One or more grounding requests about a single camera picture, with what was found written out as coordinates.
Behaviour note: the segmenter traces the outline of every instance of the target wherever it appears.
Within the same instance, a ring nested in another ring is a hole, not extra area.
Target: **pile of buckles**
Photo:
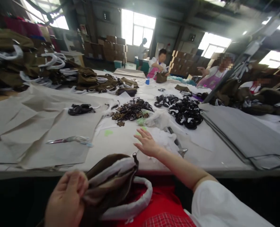
[[[68,114],[71,116],[75,116],[78,114],[85,114],[85,113],[95,113],[96,111],[91,107],[91,104],[82,104],[82,105],[75,105],[73,104],[68,109]]]
[[[148,118],[148,113],[143,113],[141,110],[149,110],[153,111],[152,106],[140,98],[133,98],[129,103],[125,103],[122,106],[118,107],[117,112],[112,112],[112,119],[118,121],[117,125],[124,126],[125,123],[123,121],[126,120],[137,120],[139,118]]]
[[[156,99],[157,101],[154,105],[156,107],[168,107],[168,113],[176,118],[176,122],[179,125],[184,125],[186,128],[194,130],[203,121],[198,106],[200,102],[190,100],[189,96],[184,96],[183,99],[179,99],[174,95],[161,95],[157,96]]]

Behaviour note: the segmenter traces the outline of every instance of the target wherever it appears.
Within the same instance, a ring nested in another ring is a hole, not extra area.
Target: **table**
[[[98,75],[104,75],[105,72],[94,70]],[[179,82],[166,82],[158,84],[154,80],[149,85],[145,84],[145,78],[136,78],[139,89],[136,97],[140,97],[148,101],[154,110],[158,108],[153,104],[155,96],[161,95],[159,88],[165,88],[165,92],[179,95],[179,91],[174,87]],[[197,89],[191,85],[187,86],[192,92],[205,92],[206,89]],[[91,93],[90,96],[100,96],[112,98],[116,100],[117,96],[108,93]],[[243,163],[216,135],[216,133],[203,121],[196,130],[188,130],[174,123],[172,117],[172,129],[178,135],[178,139],[182,147],[188,148],[184,159],[202,167],[204,170],[215,176],[216,178],[256,178],[263,176],[279,176],[280,169],[271,171],[256,171],[252,166]],[[111,118],[104,118],[96,128],[93,138],[93,148],[89,149],[85,163],[77,164],[69,168],[60,168],[56,171],[47,170],[23,170],[15,166],[0,165],[0,179],[16,178],[16,177],[52,177],[60,176],[65,171],[80,169],[88,171],[99,160],[108,154],[123,153],[131,155],[137,152],[137,148],[133,146],[136,139],[133,135],[139,128],[136,122],[125,122],[124,127],[117,127],[115,121]],[[148,159],[140,151],[137,153],[139,160],[139,174],[169,175],[171,172],[163,164],[152,159]]]

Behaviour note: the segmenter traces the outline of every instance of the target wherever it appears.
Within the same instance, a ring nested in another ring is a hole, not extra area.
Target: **worker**
[[[166,68],[166,64],[164,61],[166,60],[166,49],[161,49],[159,51],[158,59],[153,57],[149,61],[149,72],[147,74],[148,78],[154,78],[156,80],[155,74],[157,72],[162,72]]]
[[[181,156],[160,147],[152,135],[137,129],[134,135],[140,143],[134,145],[145,155],[163,163],[182,183],[194,192],[191,212],[183,210],[174,194],[165,187],[153,187],[148,206],[133,220],[107,222],[106,226],[254,226],[273,227],[268,221],[238,200],[227,188],[203,169],[184,160]],[[85,205],[81,199],[88,188],[83,172],[64,174],[52,192],[45,211],[46,227],[77,227]]]
[[[218,59],[220,59],[219,66],[214,66],[210,69],[197,67],[202,73],[202,79],[198,82],[197,87],[203,86],[214,89],[217,83],[219,83],[222,77],[227,73],[228,68],[233,64],[233,57],[229,54],[221,53]]]
[[[261,73],[260,75],[258,75],[258,78],[255,81],[245,82],[240,86],[240,88],[248,87],[249,91],[252,94],[256,94],[260,91],[262,86],[266,86],[267,84],[270,84],[272,78],[273,78],[273,75],[271,75],[271,74],[265,75],[264,73]]]
[[[144,45],[147,43],[147,39],[143,38],[142,43],[139,46],[139,50],[138,50],[138,61],[139,61],[139,67],[137,68],[137,70],[141,70],[141,67],[143,65],[143,55],[145,54],[145,52],[147,52],[147,50],[144,48]]]

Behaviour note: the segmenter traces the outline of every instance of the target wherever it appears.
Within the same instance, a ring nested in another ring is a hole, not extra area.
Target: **pink apron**
[[[207,87],[207,88],[210,88],[213,90],[215,88],[215,86],[217,85],[217,83],[219,83],[220,80],[222,79],[222,76],[225,71],[222,73],[221,77],[216,76],[217,72],[210,78],[203,78],[202,80],[200,80],[196,87],[204,86],[204,87]]]
[[[155,75],[155,72],[157,72],[159,69],[156,68],[156,67],[153,67],[152,71],[150,71],[148,74],[147,74],[147,78],[153,78],[154,75]]]

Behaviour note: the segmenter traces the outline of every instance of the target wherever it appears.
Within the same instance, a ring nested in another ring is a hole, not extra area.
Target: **plaid fabric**
[[[196,227],[189,217],[179,217],[170,213],[161,213],[147,219],[142,227]]]

